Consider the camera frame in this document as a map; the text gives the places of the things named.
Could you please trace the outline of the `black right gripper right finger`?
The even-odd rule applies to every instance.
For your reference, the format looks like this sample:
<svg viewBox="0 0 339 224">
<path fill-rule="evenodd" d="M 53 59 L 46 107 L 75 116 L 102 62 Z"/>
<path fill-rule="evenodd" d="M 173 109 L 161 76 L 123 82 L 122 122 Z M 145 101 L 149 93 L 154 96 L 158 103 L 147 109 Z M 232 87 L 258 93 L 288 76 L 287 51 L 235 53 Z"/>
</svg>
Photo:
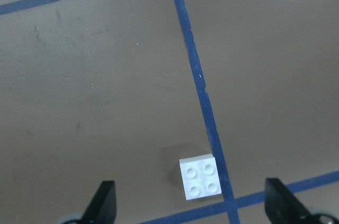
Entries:
<svg viewBox="0 0 339 224">
<path fill-rule="evenodd" d="M 265 179 L 265 213 L 271 223 L 306 223 L 312 214 L 278 179 Z"/>
</svg>

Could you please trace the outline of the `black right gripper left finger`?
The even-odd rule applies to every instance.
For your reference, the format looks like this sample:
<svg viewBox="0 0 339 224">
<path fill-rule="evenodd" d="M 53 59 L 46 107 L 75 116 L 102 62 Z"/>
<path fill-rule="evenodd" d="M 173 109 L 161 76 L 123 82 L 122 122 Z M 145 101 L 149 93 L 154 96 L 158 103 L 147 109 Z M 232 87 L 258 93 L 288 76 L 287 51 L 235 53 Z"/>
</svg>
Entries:
<svg viewBox="0 0 339 224">
<path fill-rule="evenodd" d="M 111 224 L 117 216 L 117 198 L 114 181 L 103 181 L 87 209 L 80 219 L 80 223 Z"/>
</svg>

